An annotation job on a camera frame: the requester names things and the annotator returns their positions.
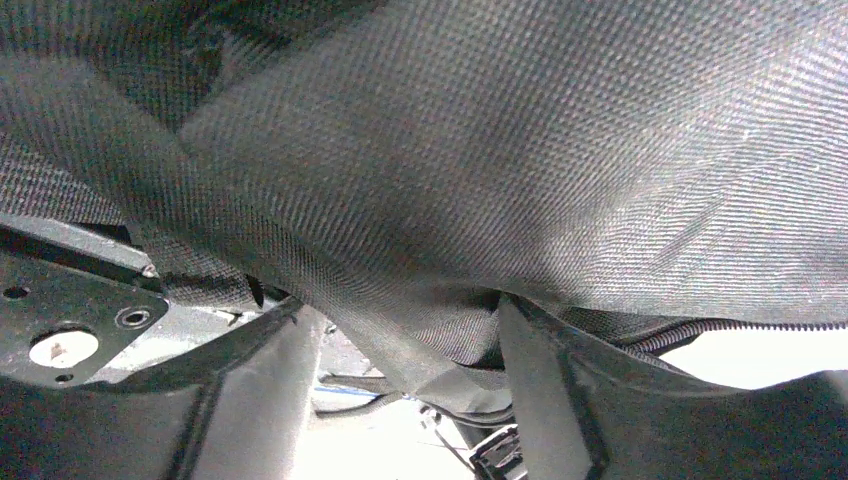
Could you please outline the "black student backpack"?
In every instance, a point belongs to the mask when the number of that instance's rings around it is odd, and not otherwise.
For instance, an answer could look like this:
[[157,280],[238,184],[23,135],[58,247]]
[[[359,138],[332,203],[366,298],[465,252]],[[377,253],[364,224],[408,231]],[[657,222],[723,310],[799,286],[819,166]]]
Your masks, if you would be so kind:
[[327,315],[501,410],[511,293],[604,340],[847,320],[843,1],[5,1],[1,209],[174,302]]

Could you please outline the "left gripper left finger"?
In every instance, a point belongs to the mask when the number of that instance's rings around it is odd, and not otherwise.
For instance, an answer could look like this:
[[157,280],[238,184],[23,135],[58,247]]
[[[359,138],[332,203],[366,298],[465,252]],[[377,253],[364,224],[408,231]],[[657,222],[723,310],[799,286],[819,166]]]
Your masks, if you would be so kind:
[[288,479],[324,317],[293,302],[117,383],[1,384],[5,479]]

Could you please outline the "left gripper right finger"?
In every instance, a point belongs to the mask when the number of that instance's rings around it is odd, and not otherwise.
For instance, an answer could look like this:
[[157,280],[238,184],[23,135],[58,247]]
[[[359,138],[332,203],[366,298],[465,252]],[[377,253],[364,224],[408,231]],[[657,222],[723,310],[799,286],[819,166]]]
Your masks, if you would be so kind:
[[843,479],[847,374],[757,390],[649,363],[517,296],[500,344],[533,479]]

